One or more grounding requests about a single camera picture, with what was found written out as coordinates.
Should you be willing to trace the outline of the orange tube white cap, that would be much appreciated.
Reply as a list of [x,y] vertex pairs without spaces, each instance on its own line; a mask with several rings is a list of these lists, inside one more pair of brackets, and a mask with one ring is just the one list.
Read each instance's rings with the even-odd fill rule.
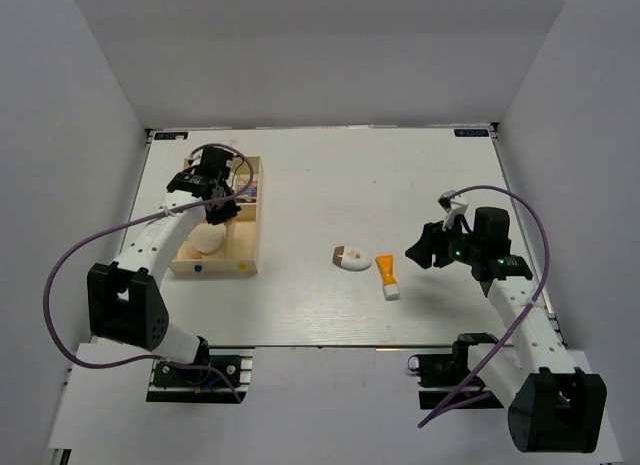
[[400,297],[399,285],[394,276],[394,259],[392,255],[377,256],[376,264],[382,279],[382,290],[386,300],[397,300]]

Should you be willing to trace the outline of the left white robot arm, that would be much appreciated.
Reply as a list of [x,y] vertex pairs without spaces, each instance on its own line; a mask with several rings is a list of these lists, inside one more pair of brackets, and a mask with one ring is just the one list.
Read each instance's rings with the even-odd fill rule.
[[208,343],[171,322],[161,281],[197,226],[224,224],[240,211],[228,183],[237,153],[222,144],[200,146],[196,152],[200,157],[191,155],[190,167],[167,185],[160,216],[149,220],[110,264],[97,263],[87,275],[91,333],[176,363],[191,384],[212,375]]

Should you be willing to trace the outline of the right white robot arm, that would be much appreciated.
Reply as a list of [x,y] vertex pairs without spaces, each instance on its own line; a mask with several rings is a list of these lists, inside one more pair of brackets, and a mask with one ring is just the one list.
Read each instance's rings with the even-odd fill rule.
[[585,372],[560,342],[544,308],[533,298],[535,285],[526,261],[511,252],[506,210],[480,207],[472,230],[453,210],[423,227],[405,253],[421,268],[467,265],[507,330],[515,350],[487,333],[459,335],[451,369],[464,384],[479,379],[507,410],[509,434],[524,453],[592,453],[598,443],[607,389]]

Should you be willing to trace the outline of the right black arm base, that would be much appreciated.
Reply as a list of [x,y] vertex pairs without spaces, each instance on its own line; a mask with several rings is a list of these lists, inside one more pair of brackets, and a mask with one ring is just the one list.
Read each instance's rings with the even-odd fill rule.
[[[414,354],[407,360],[410,375],[418,379],[421,410],[432,410],[464,378],[451,353]],[[451,401],[462,409],[502,409],[503,406],[480,378],[474,378]]]

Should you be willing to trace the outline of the small colourful eyeshadow palette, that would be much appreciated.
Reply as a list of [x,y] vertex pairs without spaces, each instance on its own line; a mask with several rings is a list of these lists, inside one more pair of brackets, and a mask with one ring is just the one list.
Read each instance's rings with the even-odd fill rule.
[[237,188],[243,189],[244,192],[238,199],[245,203],[254,203],[258,200],[258,179],[249,180],[248,175],[242,175],[237,180]]

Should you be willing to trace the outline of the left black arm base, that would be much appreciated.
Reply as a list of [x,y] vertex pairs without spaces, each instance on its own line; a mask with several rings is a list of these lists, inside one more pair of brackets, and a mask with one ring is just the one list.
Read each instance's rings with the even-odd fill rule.
[[253,368],[252,348],[209,348],[209,367],[217,369],[234,392],[216,373],[188,371],[168,361],[155,361],[147,387],[146,401],[176,404],[239,404],[248,392]]

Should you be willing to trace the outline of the white bottle gold cap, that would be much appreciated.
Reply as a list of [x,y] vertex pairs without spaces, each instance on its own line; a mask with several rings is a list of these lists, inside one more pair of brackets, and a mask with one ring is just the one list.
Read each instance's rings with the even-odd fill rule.
[[372,257],[364,247],[346,244],[334,249],[332,263],[342,270],[361,272],[371,266]]

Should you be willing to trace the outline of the round beige powder puff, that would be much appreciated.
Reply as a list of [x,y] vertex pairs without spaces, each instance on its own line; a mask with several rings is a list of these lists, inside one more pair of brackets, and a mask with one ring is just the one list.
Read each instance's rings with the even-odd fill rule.
[[225,240],[224,225],[199,224],[187,238],[187,254],[193,258],[214,255],[223,247]]

